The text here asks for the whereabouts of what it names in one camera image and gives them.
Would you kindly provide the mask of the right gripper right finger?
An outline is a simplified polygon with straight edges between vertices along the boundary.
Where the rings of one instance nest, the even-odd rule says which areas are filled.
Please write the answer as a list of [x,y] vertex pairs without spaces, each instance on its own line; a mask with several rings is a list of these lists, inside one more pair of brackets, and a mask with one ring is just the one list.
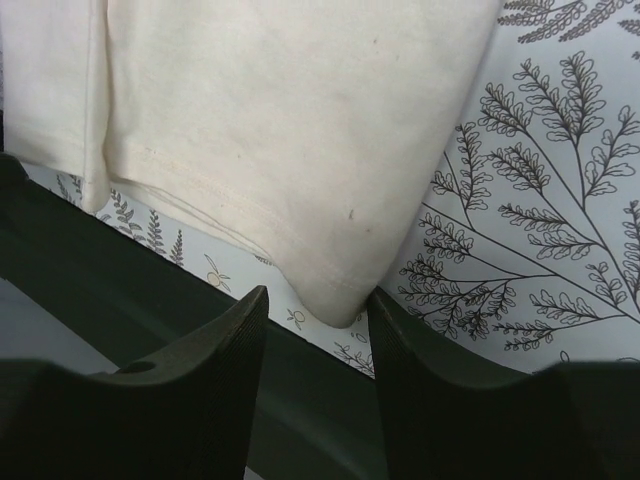
[[384,291],[367,314],[391,478],[638,477],[637,363],[524,374],[436,333]]

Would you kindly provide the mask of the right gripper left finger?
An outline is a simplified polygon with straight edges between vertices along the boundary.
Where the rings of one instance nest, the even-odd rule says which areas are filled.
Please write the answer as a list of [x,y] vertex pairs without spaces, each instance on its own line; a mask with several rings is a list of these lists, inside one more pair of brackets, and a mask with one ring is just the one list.
[[1,364],[5,479],[240,479],[266,343],[258,286],[215,320],[114,373]]

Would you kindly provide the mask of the cream t shirt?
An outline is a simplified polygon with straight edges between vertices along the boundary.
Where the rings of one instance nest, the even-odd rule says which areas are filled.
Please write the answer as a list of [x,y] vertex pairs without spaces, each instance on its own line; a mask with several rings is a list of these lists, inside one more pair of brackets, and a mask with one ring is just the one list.
[[396,257],[498,1],[5,1],[4,140],[272,262],[345,328]]

